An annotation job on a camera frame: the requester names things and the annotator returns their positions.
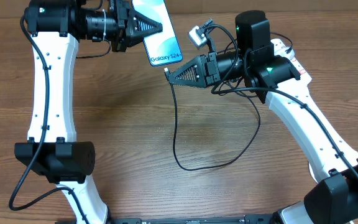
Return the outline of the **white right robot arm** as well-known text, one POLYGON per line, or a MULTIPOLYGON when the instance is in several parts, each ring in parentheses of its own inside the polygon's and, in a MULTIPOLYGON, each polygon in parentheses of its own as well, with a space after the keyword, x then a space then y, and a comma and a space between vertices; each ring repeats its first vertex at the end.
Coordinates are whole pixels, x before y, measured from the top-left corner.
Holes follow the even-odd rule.
POLYGON ((253 92, 291 132, 309 162, 316 186, 304 199, 271 215, 246 215, 245 223, 351 223, 358 219, 358 152, 335 131, 313 101, 310 75, 295 58, 283 37, 270 31, 263 11, 252 10, 235 18, 232 52, 217 53, 210 33, 213 21, 189 32, 195 46, 208 46, 174 72, 166 71, 171 86, 210 88, 221 94, 253 92))

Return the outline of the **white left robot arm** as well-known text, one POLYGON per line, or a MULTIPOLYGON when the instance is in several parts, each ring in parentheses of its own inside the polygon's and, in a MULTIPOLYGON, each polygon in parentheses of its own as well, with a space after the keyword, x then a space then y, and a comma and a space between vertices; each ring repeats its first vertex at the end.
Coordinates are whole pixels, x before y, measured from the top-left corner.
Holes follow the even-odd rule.
POLYGON ((110 1, 88 9, 84 1, 31 1, 20 20, 34 53, 34 105, 26 142, 14 146, 18 161, 55 184, 77 223, 112 223, 93 180, 94 144, 77 140, 73 117, 73 72, 79 42, 107 42, 125 52, 163 30, 161 23, 110 1))

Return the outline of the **black Galaxy smartphone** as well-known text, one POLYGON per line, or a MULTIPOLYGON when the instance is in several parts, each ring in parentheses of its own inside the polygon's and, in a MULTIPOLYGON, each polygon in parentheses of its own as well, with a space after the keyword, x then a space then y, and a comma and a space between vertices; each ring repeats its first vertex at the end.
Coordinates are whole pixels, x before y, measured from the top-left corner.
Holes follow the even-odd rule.
POLYGON ((151 66, 181 62, 183 56, 164 0, 133 0, 132 7, 162 24, 162 31, 144 38, 151 66))

